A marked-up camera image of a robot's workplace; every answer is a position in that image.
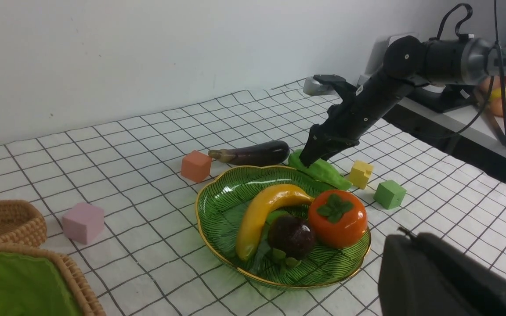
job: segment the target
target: green pepper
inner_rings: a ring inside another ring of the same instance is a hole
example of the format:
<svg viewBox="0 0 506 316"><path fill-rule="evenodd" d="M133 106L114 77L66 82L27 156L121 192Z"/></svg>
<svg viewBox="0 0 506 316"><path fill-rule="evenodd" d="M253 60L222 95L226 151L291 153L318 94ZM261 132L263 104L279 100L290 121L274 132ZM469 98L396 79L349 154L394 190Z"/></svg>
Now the green pepper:
<svg viewBox="0 0 506 316"><path fill-rule="evenodd" d="M302 150L299 149L290 154L290 167L309 174L316 180L331 184L339 190L348 190L353 185L349 180L345 179L345 177L342 176L333 165L329 164L329 162L326 162L325 160L318 159L309 168L306 168L306 166L304 166L304 164L300 161L301 153Z"/></svg>

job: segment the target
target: white wall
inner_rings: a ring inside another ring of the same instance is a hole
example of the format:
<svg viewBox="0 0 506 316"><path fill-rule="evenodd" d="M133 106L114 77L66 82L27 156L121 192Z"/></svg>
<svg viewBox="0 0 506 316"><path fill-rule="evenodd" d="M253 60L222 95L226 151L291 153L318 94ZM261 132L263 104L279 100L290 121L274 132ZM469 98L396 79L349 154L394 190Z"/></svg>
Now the white wall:
<svg viewBox="0 0 506 316"><path fill-rule="evenodd" d="M0 144L315 73L356 83L376 38L425 40L457 2L0 0ZM462 31L492 38L492 2L470 2Z"/></svg>

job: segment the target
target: wicker basket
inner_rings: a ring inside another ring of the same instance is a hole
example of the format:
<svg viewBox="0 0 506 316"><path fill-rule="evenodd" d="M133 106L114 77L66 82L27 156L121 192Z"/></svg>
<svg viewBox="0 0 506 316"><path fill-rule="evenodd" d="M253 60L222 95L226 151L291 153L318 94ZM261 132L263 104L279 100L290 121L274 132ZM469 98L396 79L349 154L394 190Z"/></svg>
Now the wicker basket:
<svg viewBox="0 0 506 316"><path fill-rule="evenodd" d="M62 274L85 316L106 315L85 276L69 256L23 244L0 244L0 252L14 252L35 258L47 258Z"/></svg>
<svg viewBox="0 0 506 316"><path fill-rule="evenodd" d="M12 242L38 247L46 241L46 221L29 202L0 201L0 244Z"/></svg>

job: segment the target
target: white grid tablecloth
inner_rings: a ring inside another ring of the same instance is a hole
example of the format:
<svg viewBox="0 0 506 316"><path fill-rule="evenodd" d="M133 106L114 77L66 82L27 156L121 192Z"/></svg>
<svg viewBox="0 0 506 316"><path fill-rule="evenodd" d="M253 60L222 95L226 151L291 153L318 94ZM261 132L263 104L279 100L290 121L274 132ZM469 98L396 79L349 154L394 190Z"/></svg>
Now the white grid tablecloth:
<svg viewBox="0 0 506 316"><path fill-rule="evenodd" d="M360 145L330 161L349 172L374 165L365 202L371 251L343 284L281 292L252 284L209 252L196 228L200 188L181 177L192 150L267 140L303 146L337 96L310 97L301 83L241 91L200 104L0 146L0 199L21 198L46 218L42 248L69 254L108 315L381 315L377 280L385 236L399 225L433 232L506 278L506 185L380 120ZM401 208L372 199L377 184L407 189ZM78 202L105 210L105 231L89 245L68 240L60 220Z"/></svg>

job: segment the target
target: orange cube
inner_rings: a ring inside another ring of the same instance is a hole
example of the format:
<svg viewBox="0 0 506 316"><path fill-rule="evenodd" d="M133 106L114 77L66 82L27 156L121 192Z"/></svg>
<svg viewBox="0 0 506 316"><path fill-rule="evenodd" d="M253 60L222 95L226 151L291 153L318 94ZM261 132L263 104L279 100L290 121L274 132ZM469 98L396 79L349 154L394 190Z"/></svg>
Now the orange cube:
<svg viewBox="0 0 506 316"><path fill-rule="evenodd" d="M210 174L212 158L202 152L193 150L183 158L181 176L194 182L202 182Z"/></svg>

